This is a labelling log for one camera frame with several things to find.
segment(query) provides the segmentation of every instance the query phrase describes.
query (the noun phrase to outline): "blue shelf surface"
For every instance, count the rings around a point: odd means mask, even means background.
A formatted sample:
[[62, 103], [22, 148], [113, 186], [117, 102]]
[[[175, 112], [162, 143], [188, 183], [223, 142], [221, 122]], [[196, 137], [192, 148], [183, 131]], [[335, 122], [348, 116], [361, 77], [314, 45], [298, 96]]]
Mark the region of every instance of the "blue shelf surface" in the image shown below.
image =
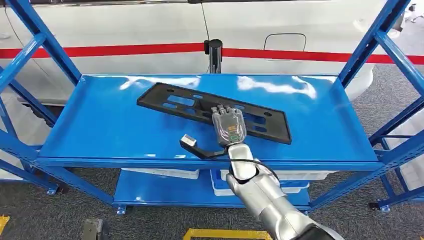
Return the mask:
[[[299, 210], [308, 210], [307, 189], [288, 194]], [[114, 205], [157, 205], [187, 207], [243, 208], [236, 196], [216, 196], [209, 170], [200, 170], [198, 179], [162, 176], [121, 170], [113, 198]]]
[[253, 155], [275, 170], [372, 171], [383, 164], [344, 88], [326, 75], [83, 75], [36, 163], [106, 168], [227, 169], [180, 147], [184, 134], [220, 150], [211, 125], [136, 104], [157, 82], [286, 113], [291, 145], [248, 136]]

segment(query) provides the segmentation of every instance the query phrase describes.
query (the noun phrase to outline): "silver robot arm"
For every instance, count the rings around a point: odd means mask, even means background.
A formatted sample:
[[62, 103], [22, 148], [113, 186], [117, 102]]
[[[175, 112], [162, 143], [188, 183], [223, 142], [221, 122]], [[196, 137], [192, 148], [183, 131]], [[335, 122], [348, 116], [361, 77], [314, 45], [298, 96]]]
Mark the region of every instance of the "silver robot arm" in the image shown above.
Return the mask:
[[[252, 156], [244, 143], [228, 148], [231, 159]], [[226, 181], [256, 220], [261, 221], [274, 240], [343, 240], [331, 228], [322, 226], [298, 211], [281, 190], [279, 180], [264, 166], [250, 162], [231, 162]]]
[[197, 147], [194, 138], [184, 135], [181, 146], [201, 159], [229, 155], [226, 181], [247, 210], [263, 223], [274, 240], [343, 240], [334, 230], [322, 226], [298, 211], [281, 190], [276, 176], [243, 143], [246, 126], [239, 109], [212, 107], [212, 121], [223, 151], [209, 152]]

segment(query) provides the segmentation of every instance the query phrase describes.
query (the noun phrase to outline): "gray carpet floor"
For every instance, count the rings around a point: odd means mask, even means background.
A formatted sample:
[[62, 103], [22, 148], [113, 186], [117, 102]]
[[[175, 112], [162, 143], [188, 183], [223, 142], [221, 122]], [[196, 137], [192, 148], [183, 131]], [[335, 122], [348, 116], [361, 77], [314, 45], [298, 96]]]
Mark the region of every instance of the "gray carpet floor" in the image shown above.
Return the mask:
[[[409, 50], [424, 52], [424, 24], [406, 27], [406, 53], [418, 55]], [[421, 37], [409, 38], [417, 32]], [[372, 86], [353, 102], [368, 134], [418, 97], [396, 66], [376, 65], [373, 73]], [[111, 194], [119, 174], [118, 169], [77, 168], [74, 172]], [[349, 174], [338, 172], [326, 180], [313, 182], [311, 197], [319, 196]], [[401, 187], [394, 175], [389, 177], [396, 192], [400, 193]], [[382, 184], [375, 180], [310, 216], [347, 240], [419, 240], [420, 236], [424, 237], [424, 205], [402, 203], [393, 206], [389, 213], [368, 209], [368, 202], [385, 197]], [[83, 220], [87, 218], [107, 220], [111, 240], [177, 240], [182, 239], [188, 228], [263, 230], [245, 209], [135, 207], [123, 216], [115, 213], [116, 209], [75, 189], [62, 195], [46, 196], [45, 190], [30, 184], [0, 184], [0, 215], [11, 216], [0, 240], [78, 240], [81, 239]]]

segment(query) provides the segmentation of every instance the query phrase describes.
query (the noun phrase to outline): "white car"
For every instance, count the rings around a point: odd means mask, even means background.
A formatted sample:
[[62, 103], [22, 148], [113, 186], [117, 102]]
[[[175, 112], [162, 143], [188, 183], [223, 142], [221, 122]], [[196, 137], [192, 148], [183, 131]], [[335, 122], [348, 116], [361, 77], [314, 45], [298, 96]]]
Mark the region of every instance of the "white car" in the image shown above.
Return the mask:
[[[208, 68], [203, 52], [131, 54], [131, 49], [220, 39], [227, 49], [352, 53], [386, 1], [66, 2], [32, 3], [64, 48], [86, 47], [74, 48], [73, 53], [83, 51], [84, 56], [72, 57], [83, 74], [200, 74]], [[0, 26], [0, 66], [4, 68], [11, 51], [22, 48], [32, 35], [9, 7], [0, 9]], [[108, 49], [115, 54], [104, 56], [104, 48], [98, 46], [111, 46]], [[376, 52], [384, 53], [379, 48]], [[301, 60], [224, 57], [222, 72], [338, 74], [345, 63], [334, 60], [331, 55], [326, 61], [307, 56]], [[351, 100], [372, 83], [373, 66], [365, 64], [348, 86]], [[16, 78], [46, 104], [63, 104], [74, 88], [51, 58], [30, 60]]]

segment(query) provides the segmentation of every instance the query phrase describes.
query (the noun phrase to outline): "car door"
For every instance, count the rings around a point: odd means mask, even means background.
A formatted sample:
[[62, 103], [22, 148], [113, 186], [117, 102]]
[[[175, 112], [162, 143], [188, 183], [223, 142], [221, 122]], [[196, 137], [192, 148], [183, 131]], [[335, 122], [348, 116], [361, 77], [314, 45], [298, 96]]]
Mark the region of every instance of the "car door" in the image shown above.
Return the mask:
[[[211, 39], [223, 48], [352, 53], [385, 0], [203, 0]], [[244, 74], [338, 74], [345, 62], [225, 57], [222, 71]], [[350, 99], [373, 79], [372, 64], [348, 86]]]
[[[67, 2], [33, 6], [65, 50], [73, 48], [73, 53], [85, 55], [72, 57], [83, 74], [199, 74], [208, 68], [203, 52], [131, 53], [140, 46], [202, 43], [207, 32], [201, 5], [180, 0]], [[27, 43], [31, 34], [11, 9], [7, 12], [16, 34]], [[105, 55], [105, 49], [113, 55]], [[73, 86], [55, 62], [51, 58], [35, 61], [65, 93], [61, 99], [51, 93], [44, 98], [51, 102], [68, 99]]]

